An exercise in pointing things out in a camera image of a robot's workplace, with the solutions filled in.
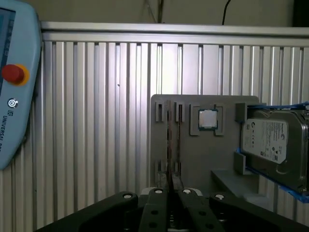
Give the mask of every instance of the corrugated metal wall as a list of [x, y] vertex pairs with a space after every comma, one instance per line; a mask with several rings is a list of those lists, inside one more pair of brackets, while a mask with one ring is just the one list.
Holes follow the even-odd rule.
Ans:
[[[120, 190], [147, 187], [148, 105], [156, 93], [309, 100], [309, 38], [284, 30], [272, 37], [219, 27], [205, 34], [45, 27], [28, 139], [0, 172], [1, 232], [32, 231]], [[307, 206], [293, 208], [293, 198], [262, 178], [260, 193], [275, 198], [278, 213], [309, 217]]]

